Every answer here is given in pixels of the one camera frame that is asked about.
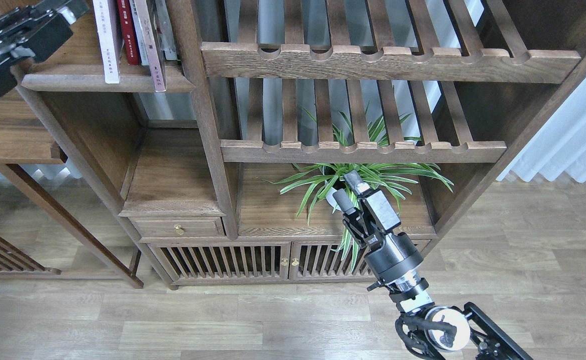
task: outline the spider plant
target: spider plant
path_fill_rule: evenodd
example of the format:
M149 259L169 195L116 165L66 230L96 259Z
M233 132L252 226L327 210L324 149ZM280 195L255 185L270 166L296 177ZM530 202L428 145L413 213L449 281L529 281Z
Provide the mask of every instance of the spider plant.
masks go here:
M311 119L317 123L317 119L313 116L313 114L311 114L306 109L304 110L311 117ZM345 132L334 124L332 126L334 140L339 142L339 144L342 146L349 146L350 143L352 143L352 124L344 112L339 112L339 114L341 114L341 116L344 118L348 127L348 132ZM410 114L403 114L403 116L400 117L400 123L406 121L409 116ZM375 121L368 123L367 128L368 136L371 141L377 142L380 146L389 145L388 136L385 132L384 116L380 115L377 119L375 119ZM409 136L405 137L404 139L406 141L421 140L420 137ZM295 218L299 217L299 215L302 214L302 210L306 207L306 205L308 205L306 219L307 224L310 224L311 222L311 214L316 203L326 199L327 195L334 186L340 186L343 184L344 174L352 170L357 170L362 179L367 182L371 188L377 189L378 187L382 187L383 189L386 189L388 193L391 194L391 196L393 196L395 199L398 209L401 209L400 201L406 199L404 194L411 194L411 190L402 185L402 183L418 183L413 178L405 176L424 176L427 178L437 179L440 180L444 186L449 189L449 191L453 191L451 189L453 182L438 173L438 171L441 169L439 166L432 163L318 163L311 164L309 166L299 166L298 164L293 164L293 166L298 171L298 173L277 182L270 183L277 185L288 184L279 191L279 194L285 194L297 187L307 187L306 193L304 194L300 207L297 210L297 214L295 215ZM357 196L355 193L347 186L341 185L341 187L346 190L350 200L354 204L357 204ZM357 253L359 253L359 248L357 243L353 241L350 233L344 229L341 237L341 243L339 244L339 248L336 249L336 251L343 250L341 258L342 260L345 260L345 258L348 256L348 251L351 247L353 248L351 251L352 259L350 262L350 272L352 273L355 269L355 262L357 260Z

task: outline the drawer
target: drawer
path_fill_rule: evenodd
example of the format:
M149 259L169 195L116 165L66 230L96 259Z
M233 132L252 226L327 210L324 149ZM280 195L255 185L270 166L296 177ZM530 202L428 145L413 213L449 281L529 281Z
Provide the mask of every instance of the drawer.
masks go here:
M192 238L224 236L222 219L130 218L143 238Z

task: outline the cabinet door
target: cabinet door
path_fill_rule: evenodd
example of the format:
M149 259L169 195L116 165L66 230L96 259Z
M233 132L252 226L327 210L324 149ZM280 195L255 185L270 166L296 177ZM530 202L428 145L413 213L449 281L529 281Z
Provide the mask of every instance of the cabinet door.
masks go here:
M413 240L418 251L423 251L430 240ZM331 280L368 280L375 276L364 260L366 250L360 249L355 256L355 267L350 264L352 248L342 260L343 250L336 251L339 242L294 242L291 247L290 280L331 281Z
M290 243L149 244L174 285L264 283L288 279Z

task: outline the drawer knob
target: drawer knob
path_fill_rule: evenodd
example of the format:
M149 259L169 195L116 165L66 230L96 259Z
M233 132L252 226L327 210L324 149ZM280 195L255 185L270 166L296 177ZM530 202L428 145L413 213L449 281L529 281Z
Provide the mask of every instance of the drawer knob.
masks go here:
M181 225L177 224L175 226L173 226L175 228L175 233L177 235L182 236L183 234L186 234L186 231L184 231L184 229L181 227Z

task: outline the wooden floor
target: wooden floor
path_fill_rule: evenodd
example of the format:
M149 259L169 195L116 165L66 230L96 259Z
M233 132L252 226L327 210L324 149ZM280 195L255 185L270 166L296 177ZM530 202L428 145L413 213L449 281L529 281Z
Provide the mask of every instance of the wooden floor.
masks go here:
M126 235L81 180L44 186L110 248ZM48 267L94 264L0 182L0 235ZM496 182L420 271L441 305L474 301L536 360L586 360L586 184ZM416 359L368 283L166 290L120 280L0 280L0 360ZM476 352L450 354L471 360Z

